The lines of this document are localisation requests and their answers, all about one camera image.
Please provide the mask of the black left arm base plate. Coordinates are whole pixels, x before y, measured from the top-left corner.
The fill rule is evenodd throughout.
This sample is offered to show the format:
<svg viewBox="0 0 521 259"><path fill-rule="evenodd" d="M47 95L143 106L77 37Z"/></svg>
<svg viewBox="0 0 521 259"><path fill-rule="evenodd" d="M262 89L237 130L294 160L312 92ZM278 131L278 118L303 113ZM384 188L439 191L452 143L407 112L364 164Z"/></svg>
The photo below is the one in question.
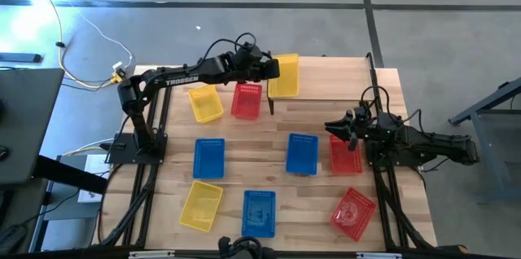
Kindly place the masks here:
<svg viewBox="0 0 521 259"><path fill-rule="evenodd" d="M164 161L167 134L157 134L155 147L150 151L138 147L134 134L123 133L118 137L108 156L108 164L158 165Z"/></svg>

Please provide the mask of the blue plastic basket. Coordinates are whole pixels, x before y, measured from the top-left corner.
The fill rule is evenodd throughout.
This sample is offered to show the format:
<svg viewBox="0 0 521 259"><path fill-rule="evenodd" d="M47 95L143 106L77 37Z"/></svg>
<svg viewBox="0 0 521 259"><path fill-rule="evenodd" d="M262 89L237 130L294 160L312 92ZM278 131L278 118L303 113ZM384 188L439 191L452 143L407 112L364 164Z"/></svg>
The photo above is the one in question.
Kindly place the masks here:
<svg viewBox="0 0 521 259"><path fill-rule="evenodd" d="M276 193L247 190L243 196L242 236L274 238Z"/></svg>
<svg viewBox="0 0 521 259"><path fill-rule="evenodd" d="M286 171L301 175L316 175L318 136L290 133L288 136Z"/></svg>
<svg viewBox="0 0 521 259"><path fill-rule="evenodd" d="M225 175L225 140L198 138L195 141L193 178L219 179Z"/></svg>

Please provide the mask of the black keyboard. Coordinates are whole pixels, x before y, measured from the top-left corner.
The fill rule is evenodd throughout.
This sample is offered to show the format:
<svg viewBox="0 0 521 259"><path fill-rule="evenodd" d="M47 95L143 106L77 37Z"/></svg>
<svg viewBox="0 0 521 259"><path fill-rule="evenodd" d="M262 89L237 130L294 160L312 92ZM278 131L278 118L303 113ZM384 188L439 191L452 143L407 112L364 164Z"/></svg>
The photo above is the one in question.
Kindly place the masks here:
<svg viewBox="0 0 521 259"><path fill-rule="evenodd" d="M0 234L0 255L13 252L27 235L24 225L9 226Z"/></svg>

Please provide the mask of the wooden shelf with black legs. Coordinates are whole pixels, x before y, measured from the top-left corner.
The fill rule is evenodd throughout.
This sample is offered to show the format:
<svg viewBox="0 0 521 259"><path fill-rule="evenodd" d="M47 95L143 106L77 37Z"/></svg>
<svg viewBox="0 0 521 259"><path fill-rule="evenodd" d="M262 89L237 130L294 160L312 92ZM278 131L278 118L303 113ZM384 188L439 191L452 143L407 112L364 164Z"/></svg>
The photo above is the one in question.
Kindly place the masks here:
<svg viewBox="0 0 521 259"><path fill-rule="evenodd" d="M272 99L266 84L271 114L275 112L274 103L283 100L356 101L371 85L371 53L364 57L299 57L300 92L296 97Z"/></svg>

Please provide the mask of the white frame bracket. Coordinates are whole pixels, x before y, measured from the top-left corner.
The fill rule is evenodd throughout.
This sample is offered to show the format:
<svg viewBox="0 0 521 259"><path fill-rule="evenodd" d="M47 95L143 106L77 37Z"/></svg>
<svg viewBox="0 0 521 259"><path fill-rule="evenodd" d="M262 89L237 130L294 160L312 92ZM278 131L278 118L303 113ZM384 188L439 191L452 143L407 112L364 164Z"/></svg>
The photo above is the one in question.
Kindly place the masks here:
<svg viewBox="0 0 521 259"><path fill-rule="evenodd" d="M357 252L357 259L403 259L399 253L390 252Z"/></svg>
<svg viewBox="0 0 521 259"><path fill-rule="evenodd" d="M128 259L170 259L175 258L175 252L168 250L144 250L130 252Z"/></svg>

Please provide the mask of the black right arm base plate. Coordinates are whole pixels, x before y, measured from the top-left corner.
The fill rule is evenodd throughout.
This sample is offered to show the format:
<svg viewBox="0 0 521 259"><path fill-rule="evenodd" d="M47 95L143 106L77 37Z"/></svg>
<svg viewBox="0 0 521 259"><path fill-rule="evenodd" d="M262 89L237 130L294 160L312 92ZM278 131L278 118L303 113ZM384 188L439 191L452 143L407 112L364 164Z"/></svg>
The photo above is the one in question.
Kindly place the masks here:
<svg viewBox="0 0 521 259"><path fill-rule="evenodd" d="M366 158L374 167L420 166L424 163L420 153L412 152L399 143L387 144L378 141L365 141Z"/></svg>

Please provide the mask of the grey metal table frame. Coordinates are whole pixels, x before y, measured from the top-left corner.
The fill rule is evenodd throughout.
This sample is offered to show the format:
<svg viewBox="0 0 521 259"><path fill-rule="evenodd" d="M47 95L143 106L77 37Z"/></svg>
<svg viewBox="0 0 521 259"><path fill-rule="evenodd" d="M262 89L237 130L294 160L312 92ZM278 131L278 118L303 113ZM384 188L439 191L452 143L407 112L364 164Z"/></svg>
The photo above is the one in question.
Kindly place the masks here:
<svg viewBox="0 0 521 259"><path fill-rule="evenodd" d="M471 121L479 140L480 159L486 164L493 189L479 202L521 200L521 108L497 106L521 99L521 77L449 118L453 126Z"/></svg>

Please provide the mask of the grey desk top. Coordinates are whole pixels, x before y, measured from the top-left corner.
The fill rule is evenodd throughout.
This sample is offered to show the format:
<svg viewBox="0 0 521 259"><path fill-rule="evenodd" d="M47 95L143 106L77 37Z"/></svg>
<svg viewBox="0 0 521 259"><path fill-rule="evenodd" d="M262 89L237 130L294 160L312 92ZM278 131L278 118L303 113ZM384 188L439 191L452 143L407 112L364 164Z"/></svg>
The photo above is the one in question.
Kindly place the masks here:
<svg viewBox="0 0 521 259"><path fill-rule="evenodd" d="M32 177L62 80L59 68L0 71L0 187Z"/></svg>

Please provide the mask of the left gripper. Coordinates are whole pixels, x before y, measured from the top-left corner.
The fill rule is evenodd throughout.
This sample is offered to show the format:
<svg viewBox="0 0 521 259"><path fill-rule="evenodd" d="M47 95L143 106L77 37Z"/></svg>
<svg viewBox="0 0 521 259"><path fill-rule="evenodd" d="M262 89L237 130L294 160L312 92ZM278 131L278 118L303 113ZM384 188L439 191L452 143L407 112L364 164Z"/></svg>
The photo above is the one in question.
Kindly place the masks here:
<svg viewBox="0 0 521 259"><path fill-rule="evenodd" d="M227 74L228 81L239 83L259 82L278 77L280 77L280 67L277 59L271 59L264 63L256 60L233 61L230 65L230 72Z"/></svg>

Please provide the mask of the black cabled device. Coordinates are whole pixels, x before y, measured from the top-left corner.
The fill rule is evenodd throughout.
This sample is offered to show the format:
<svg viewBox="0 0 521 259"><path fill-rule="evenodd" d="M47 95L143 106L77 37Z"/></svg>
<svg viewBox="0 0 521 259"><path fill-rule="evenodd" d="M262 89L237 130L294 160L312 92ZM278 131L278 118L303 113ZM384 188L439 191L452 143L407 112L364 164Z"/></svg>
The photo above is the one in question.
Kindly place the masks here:
<svg viewBox="0 0 521 259"><path fill-rule="evenodd" d="M263 247L261 242L251 236L236 239L223 236L218 241L220 259L278 259L272 248Z"/></svg>

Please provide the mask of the yellow plastic basket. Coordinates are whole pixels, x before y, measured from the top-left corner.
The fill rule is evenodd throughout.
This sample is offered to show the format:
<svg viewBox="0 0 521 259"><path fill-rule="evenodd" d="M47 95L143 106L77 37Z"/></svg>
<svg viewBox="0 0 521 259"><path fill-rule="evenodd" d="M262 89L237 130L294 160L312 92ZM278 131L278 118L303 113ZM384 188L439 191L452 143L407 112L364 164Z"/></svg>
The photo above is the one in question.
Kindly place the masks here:
<svg viewBox="0 0 521 259"><path fill-rule="evenodd" d="M183 206L179 223L209 232L217 215L223 189L200 181L193 181Z"/></svg>
<svg viewBox="0 0 521 259"><path fill-rule="evenodd" d="M296 97L300 92L298 54L275 55L280 77L268 80L268 96L272 99Z"/></svg>
<svg viewBox="0 0 521 259"><path fill-rule="evenodd" d="M221 100L214 85L206 85L189 90L189 100L195 119L200 123L214 121L224 113Z"/></svg>

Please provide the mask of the black flat bar device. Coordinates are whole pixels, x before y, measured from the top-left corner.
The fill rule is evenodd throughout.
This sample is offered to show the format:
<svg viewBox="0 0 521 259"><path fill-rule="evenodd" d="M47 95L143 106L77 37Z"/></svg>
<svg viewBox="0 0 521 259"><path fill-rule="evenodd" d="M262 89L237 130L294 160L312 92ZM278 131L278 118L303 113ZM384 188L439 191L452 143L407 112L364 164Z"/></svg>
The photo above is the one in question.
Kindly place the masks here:
<svg viewBox="0 0 521 259"><path fill-rule="evenodd" d="M40 63L42 56L32 53L0 52L0 62Z"/></svg>

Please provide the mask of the red plastic basket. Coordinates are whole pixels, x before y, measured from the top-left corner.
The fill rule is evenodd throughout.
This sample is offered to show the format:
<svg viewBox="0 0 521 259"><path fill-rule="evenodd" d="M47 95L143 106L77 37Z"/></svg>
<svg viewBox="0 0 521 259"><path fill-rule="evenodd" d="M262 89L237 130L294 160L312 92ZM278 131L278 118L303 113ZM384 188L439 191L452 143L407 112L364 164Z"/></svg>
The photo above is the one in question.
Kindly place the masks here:
<svg viewBox="0 0 521 259"><path fill-rule="evenodd" d="M260 113L261 96L261 85L237 84L230 114L241 119L256 119Z"/></svg>
<svg viewBox="0 0 521 259"><path fill-rule="evenodd" d="M360 146L357 145L354 151L349 151L348 146L349 142L344 142L334 135L330 136L330 163L333 174L363 173Z"/></svg>
<svg viewBox="0 0 521 259"><path fill-rule="evenodd" d="M376 209L376 203L350 187L331 215L330 224L355 242L359 242Z"/></svg>

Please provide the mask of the white paper sheet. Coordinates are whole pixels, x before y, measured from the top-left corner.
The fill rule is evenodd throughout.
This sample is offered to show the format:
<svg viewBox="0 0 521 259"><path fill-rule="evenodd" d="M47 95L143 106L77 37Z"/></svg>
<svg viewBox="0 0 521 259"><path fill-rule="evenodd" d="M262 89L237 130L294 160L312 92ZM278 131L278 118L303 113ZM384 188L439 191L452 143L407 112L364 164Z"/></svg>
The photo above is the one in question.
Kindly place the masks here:
<svg viewBox="0 0 521 259"><path fill-rule="evenodd" d="M91 191L80 190L77 202L81 204L99 203L102 197L103 196L101 194L97 194Z"/></svg>
<svg viewBox="0 0 521 259"><path fill-rule="evenodd" d="M106 157L106 155L88 155L84 170L102 178L107 178L110 172L110 165L105 162Z"/></svg>

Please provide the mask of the black aluminium table frame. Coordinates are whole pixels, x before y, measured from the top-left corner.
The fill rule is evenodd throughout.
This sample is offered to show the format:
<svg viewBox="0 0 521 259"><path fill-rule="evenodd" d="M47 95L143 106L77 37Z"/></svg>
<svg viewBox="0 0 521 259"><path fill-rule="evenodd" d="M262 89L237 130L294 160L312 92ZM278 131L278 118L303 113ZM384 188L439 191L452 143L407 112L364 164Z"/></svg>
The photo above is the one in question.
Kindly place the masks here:
<svg viewBox="0 0 521 259"><path fill-rule="evenodd" d="M394 68L371 69L383 87L383 101L391 110L406 114L400 78ZM263 100L260 115L252 121L241 120L229 112L207 123L199 123L189 101L189 86L160 94L154 124L168 135L164 161L159 165L155 190L137 211L136 217L119 239L111 232L129 208L135 189L137 166L125 164L113 176L103 202L100 240L116 246L133 245L152 250L172 250L187 256L195 251L216 251L217 242L227 236L237 239L242 229L243 194L247 190L276 193L274 238L263 238L263 246L279 253L298 255L328 252L382 251L385 248L381 216L374 212L359 242L351 240L330 224L331 215L341 197L352 187L371 200L377 197L374 172L365 165L362 174L335 175L331 172L328 121L341 118L357 105L356 101L286 100L274 103L271 114ZM366 87L360 98L371 97ZM290 133L318 136L316 175L286 171ZM209 232L179 223L183 206L194 181L192 176L195 141L198 138L225 140L225 175L213 185L223 194Z"/></svg>

